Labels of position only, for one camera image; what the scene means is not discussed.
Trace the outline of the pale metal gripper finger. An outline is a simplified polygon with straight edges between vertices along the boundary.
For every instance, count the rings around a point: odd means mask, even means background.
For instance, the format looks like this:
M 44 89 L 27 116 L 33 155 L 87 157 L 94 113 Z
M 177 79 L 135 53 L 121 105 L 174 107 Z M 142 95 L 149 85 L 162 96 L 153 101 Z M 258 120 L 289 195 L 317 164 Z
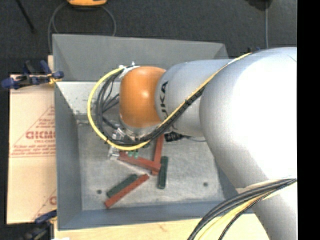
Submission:
M 120 150 L 116 147 L 109 146 L 107 157 L 109 160 L 117 160 L 120 156 Z

